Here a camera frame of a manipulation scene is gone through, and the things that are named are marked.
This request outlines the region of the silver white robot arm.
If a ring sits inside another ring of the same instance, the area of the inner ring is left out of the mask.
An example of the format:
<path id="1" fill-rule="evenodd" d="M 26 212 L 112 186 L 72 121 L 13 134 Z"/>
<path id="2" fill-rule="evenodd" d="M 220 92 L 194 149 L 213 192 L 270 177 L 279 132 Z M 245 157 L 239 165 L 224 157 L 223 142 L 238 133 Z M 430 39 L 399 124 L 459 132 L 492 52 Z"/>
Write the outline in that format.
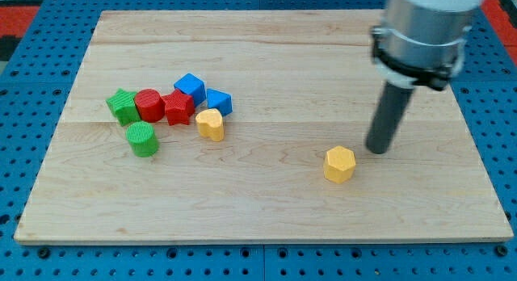
<path id="1" fill-rule="evenodd" d="M 372 27 L 372 61 L 386 84 L 444 90 L 464 65 L 473 17 L 484 0 L 386 0 Z"/>

